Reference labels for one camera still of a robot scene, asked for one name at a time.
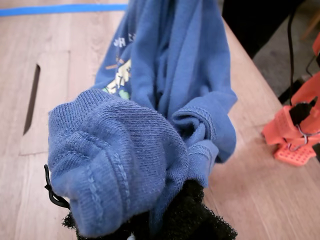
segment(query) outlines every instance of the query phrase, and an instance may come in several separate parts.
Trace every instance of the blue tape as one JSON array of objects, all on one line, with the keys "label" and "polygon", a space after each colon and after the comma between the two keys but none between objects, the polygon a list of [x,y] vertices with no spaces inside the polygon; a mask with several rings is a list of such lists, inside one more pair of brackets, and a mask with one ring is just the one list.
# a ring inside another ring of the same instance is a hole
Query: blue tape
[{"label": "blue tape", "polygon": [[33,14],[63,14],[63,13],[85,13],[124,11],[127,4],[63,4],[46,6],[23,6],[0,9],[0,17],[33,15]]}]

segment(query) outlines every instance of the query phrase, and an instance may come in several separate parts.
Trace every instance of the cable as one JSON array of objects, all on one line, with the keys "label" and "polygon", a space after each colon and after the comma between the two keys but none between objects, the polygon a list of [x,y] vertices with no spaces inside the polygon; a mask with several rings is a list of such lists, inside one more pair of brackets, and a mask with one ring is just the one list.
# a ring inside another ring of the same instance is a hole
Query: cable
[{"label": "cable", "polygon": [[294,19],[294,16],[296,14],[297,8],[295,7],[290,15],[289,22],[288,22],[288,28],[287,28],[287,33],[288,33],[288,42],[289,42],[289,52],[290,52],[290,66],[291,66],[291,71],[290,71],[290,94],[289,94],[289,101],[290,105],[292,106],[291,98],[293,96],[293,88],[294,88],[294,73],[295,73],[295,63],[294,63],[294,48],[292,44],[292,35],[291,35],[291,26],[292,22]]},{"label": "cable", "polygon": [[305,71],[310,75],[310,77],[313,77],[312,73],[309,71],[309,67],[311,65],[311,63],[315,60],[316,56],[314,55],[311,60],[309,61],[308,65],[305,68]]}]

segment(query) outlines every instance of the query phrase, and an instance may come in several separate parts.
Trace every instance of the wooden table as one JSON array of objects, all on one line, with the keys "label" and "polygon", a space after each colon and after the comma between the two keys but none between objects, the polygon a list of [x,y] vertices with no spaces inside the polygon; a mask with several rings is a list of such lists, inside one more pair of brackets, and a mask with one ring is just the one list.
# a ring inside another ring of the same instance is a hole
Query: wooden table
[{"label": "wooden table", "polygon": [[[83,1],[11,0],[0,8],[72,2]],[[48,111],[93,84],[122,15],[0,18],[1,240],[76,239],[61,226],[67,211],[53,205],[44,189]],[[273,159],[274,148],[260,132],[281,105],[228,27],[226,32],[239,99],[230,113],[237,147],[226,164],[214,167],[205,203],[239,232],[238,240],[320,239],[320,164],[312,159],[297,168]],[[37,64],[33,119],[23,135]]]}]

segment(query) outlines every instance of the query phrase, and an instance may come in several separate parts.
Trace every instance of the orange plastic part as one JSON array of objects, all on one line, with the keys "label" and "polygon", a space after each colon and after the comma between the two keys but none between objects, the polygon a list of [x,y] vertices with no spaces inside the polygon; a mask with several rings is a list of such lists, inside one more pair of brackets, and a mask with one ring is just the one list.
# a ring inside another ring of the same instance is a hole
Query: orange plastic part
[{"label": "orange plastic part", "polygon": [[262,134],[268,145],[285,144],[285,139],[300,138],[302,136],[291,120],[289,113],[291,108],[291,106],[284,106],[276,113],[274,120],[264,126]]},{"label": "orange plastic part", "polygon": [[290,151],[290,149],[287,145],[283,144],[273,154],[274,158],[299,167],[305,165],[310,158],[317,155],[311,146],[300,147],[296,151]]},{"label": "orange plastic part", "polygon": [[[320,52],[320,34],[313,45],[313,50]],[[310,103],[316,97],[318,100],[309,116],[299,126],[295,126],[292,122],[290,116],[292,106],[284,106],[276,113],[274,119],[264,126],[262,134],[266,143],[278,144],[278,149],[273,154],[277,160],[302,166],[316,156],[312,146],[320,142],[320,72],[302,85],[291,102],[295,106],[299,103]]]}]

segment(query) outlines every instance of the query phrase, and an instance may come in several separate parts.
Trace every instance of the blue t-shirt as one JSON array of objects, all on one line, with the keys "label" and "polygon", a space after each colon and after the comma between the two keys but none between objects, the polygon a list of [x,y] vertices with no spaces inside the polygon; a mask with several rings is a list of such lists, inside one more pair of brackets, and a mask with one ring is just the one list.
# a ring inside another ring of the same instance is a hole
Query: blue t-shirt
[{"label": "blue t-shirt", "polygon": [[86,236],[148,210],[154,234],[184,181],[206,187],[236,146],[217,2],[129,1],[93,88],[50,113],[53,190]]}]

